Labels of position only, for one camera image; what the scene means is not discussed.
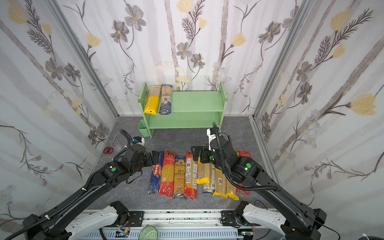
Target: barilla logo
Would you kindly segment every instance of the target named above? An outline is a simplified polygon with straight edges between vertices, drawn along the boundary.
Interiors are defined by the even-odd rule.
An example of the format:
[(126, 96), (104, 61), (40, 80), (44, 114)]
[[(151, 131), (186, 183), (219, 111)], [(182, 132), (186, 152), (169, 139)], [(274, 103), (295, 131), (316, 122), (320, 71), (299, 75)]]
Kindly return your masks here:
[(159, 164), (154, 165), (152, 172), (153, 172), (153, 176), (160, 177), (160, 175), (161, 175), (161, 166)]

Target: yellow pasta package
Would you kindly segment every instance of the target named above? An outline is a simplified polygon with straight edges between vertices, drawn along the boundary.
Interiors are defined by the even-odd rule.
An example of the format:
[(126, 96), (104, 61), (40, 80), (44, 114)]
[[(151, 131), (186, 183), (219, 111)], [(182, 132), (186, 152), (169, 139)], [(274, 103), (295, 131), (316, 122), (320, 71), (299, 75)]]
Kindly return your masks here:
[(149, 86), (147, 103), (145, 104), (144, 113), (157, 115), (157, 109), (159, 108), (161, 86), (153, 85)]
[(209, 184), (212, 176), (212, 164), (201, 163), (201, 157), (197, 160), (197, 184)]
[(203, 193), (213, 194), (216, 188), (215, 176), (216, 176), (216, 168), (212, 163), (210, 163), (211, 169), (211, 177), (209, 179), (209, 183), (203, 184)]
[(215, 168), (216, 172), (216, 188), (213, 196), (219, 196), (223, 198), (227, 198), (226, 196), (226, 190), (227, 190), (227, 181), (226, 178), (221, 170), (218, 170)]
[(226, 196), (232, 198), (233, 200), (239, 200), (239, 197), (236, 195), (236, 187), (233, 186), (233, 185), (228, 181), (227, 178), (225, 178), (225, 180), (227, 181), (227, 182), (226, 182), (226, 184), (227, 184), (227, 190), (226, 190), (227, 194), (226, 194)]
[(185, 156), (176, 155), (173, 198), (185, 198)]

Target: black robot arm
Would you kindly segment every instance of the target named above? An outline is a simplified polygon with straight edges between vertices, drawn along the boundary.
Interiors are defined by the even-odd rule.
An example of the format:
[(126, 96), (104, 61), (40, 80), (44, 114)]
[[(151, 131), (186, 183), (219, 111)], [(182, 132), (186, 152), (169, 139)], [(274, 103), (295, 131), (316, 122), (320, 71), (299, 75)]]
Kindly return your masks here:
[(228, 181), (242, 190), (257, 191), (265, 200), (275, 207), (286, 222), (281, 229), (287, 240), (319, 240), (318, 229), (324, 224), (326, 213), (321, 209), (312, 209), (301, 203), (277, 184), (263, 169), (263, 167), (250, 157), (237, 156), (232, 147), (230, 138), (226, 140), (219, 134), (214, 123), (210, 129), (215, 138), (209, 143), (211, 161), (216, 168), (221, 169)]

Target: cable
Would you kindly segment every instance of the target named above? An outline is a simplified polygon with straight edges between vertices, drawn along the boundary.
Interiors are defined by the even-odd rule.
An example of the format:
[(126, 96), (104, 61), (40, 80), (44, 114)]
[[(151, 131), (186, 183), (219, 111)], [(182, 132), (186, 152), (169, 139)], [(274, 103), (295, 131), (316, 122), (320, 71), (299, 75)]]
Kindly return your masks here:
[[(222, 170), (225, 170), (227, 168), (225, 166), (225, 159), (224, 159), (223, 148), (221, 147), (221, 143), (220, 143), (220, 140), (219, 140), (220, 135), (219, 135), (219, 132), (218, 132), (218, 127), (217, 127), (216, 123), (212, 123), (212, 125), (214, 126), (213, 129), (214, 129), (214, 133), (215, 133), (216, 140), (217, 140), (218, 151), (220, 153), (221, 167), (222, 167)], [(280, 190), (280, 188), (277, 187), (277, 186), (243, 187), (243, 186), (240, 186), (237, 183), (235, 183), (232, 180), (232, 178), (231, 178), (231, 176), (229, 175), (228, 172), (225, 172), (224, 175), (227, 178), (228, 182), (230, 182), (233, 186), (235, 186), (236, 188), (238, 188), (240, 190), (243, 190), (243, 191), (259, 191), (259, 190), (275, 190), (275, 191), (279, 191)]]
[(258, 239), (256, 239), (256, 240), (260, 240), (260, 239), (262, 239), (262, 238), (265, 238), (270, 232), (271, 232), (271, 229), (268, 230), (268, 232), (267, 232), (264, 236), (262, 236), (262, 237), (260, 237), (260, 238), (258, 238)]
[(107, 238), (105, 237), (104, 233), (103, 233), (103, 230), (101, 228), (99, 228), (99, 232), (100, 232), (100, 235), (101, 235), (101, 238), (103, 240), (107, 240)]
[(359, 240), (366, 240), (367, 238), (368, 238), (369, 240), (384, 240), (384, 238), (381, 238), (381, 237), (374, 237), (374, 236), (361, 237), (361, 238), (359, 238)]
[(325, 228), (328, 228), (329, 230), (332, 230), (332, 231), (334, 231), (335, 233), (337, 233), (337, 235), (339, 235), (339, 238), (338, 238), (337, 240), (340, 240), (340, 234), (339, 234), (338, 232), (336, 232), (335, 230), (331, 229), (330, 227), (327, 227), (326, 225), (324, 225), (324, 224), (322, 224), (322, 223), (316, 221), (315, 219), (311, 218), (311, 217), (308, 216), (307, 214), (306, 214), (306, 216), (309, 217), (310, 219), (312, 219), (313, 221), (317, 222), (317, 223), (320, 224), (321, 226), (323, 226), (323, 227), (325, 227)]
[(257, 200), (257, 199), (255, 200), (255, 204), (254, 204), (255, 206), (256, 206), (256, 201), (260, 202), (260, 203), (261, 203), (261, 204), (262, 204), (262, 205), (265, 207), (265, 209), (267, 209), (267, 210), (268, 210), (268, 207), (267, 207), (267, 206), (266, 206), (266, 205), (265, 205), (265, 204), (264, 204), (262, 201), (260, 201), (260, 200)]
[(59, 210), (55, 211), (54, 213), (52, 213), (51, 215), (45, 215), (45, 218), (37, 221), (37, 222), (34, 222), (33, 224), (29, 225), (28, 227), (25, 227), (21, 230), (18, 230), (17, 232), (13, 233), (12, 235), (8, 236), (5, 240), (11, 240), (15, 237), (17, 237), (18, 235), (26, 232), (26, 231), (29, 231), (31, 229), (34, 229), (35, 227), (37, 227), (38, 225), (48, 221), (48, 220), (51, 220), (53, 217), (55, 217), (56, 215), (58, 215), (59, 213), (61, 213), (63, 210), (67, 209), (69, 206), (71, 206), (72, 204), (74, 204), (88, 189), (89, 187), (89, 184), (91, 183), (91, 180), (93, 178), (93, 176), (95, 176), (97, 174), (97, 172), (94, 172), (92, 173), (88, 180), (86, 181), (85, 185), (83, 186), (83, 188), (80, 190), (79, 194), (74, 197), (71, 201), (69, 201), (67, 204), (65, 204), (64, 206), (62, 206)]

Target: plastic packaging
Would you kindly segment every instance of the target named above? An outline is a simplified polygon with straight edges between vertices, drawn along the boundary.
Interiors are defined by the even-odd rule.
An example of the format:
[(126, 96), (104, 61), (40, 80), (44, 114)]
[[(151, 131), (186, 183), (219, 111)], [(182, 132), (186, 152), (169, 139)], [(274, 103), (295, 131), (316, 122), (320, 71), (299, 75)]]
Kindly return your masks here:
[(175, 152), (165, 151), (159, 194), (172, 197), (175, 172)]
[(172, 85), (162, 84), (161, 85), (161, 105), (159, 113), (161, 115), (170, 114), (172, 99)]
[[(242, 151), (242, 150), (239, 150), (237, 155), (238, 156), (246, 156), (246, 157), (252, 156), (252, 154), (250, 152), (246, 152), (246, 151)], [(240, 189), (236, 188), (236, 192), (237, 193), (241, 192), (242, 194), (249, 196), (249, 191), (244, 191), (244, 190), (240, 190)]]
[(173, 198), (185, 198), (185, 156), (176, 155)]
[(201, 163), (201, 157), (197, 160), (197, 184), (209, 184), (212, 177), (212, 164)]
[(209, 178), (209, 183), (203, 185), (203, 193), (213, 194), (216, 188), (216, 168), (210, 163), (211, 167), (211, 177)]
[(226, 196), (232, 198), (233, 200), (239, 200), (239, 197), (236, 195), (236, 187), (233, 186), (228, 179), (225, 179), (227, 181), (227, 190), (226, 190)]
[(160, 101), (160, 85), (149, 86), (147, 103), (145, 104), (144, 113), (157, 115), (157, 109), (159, 108)]
[(151, 180), (149, 181), (149, 194), (159, 194), (161, 172), (163, 168), (164, 151), (159, 152), (159, 163), (152, 166)]
[(197, 199), (197, 162), (193, 160), (192, 153), (185, 154), (185, 195), (192, 199)]
[(216, 188), (213, 196), (227, 198), (227, 196), (225, 195), (227, 193), (226, 192), (227, 181), (226, 181), (225, 175), (221, 170), (218, 170), (218, 169), (215, 169), (215, 172), (216, 172), (216, 176), (215, 176)]

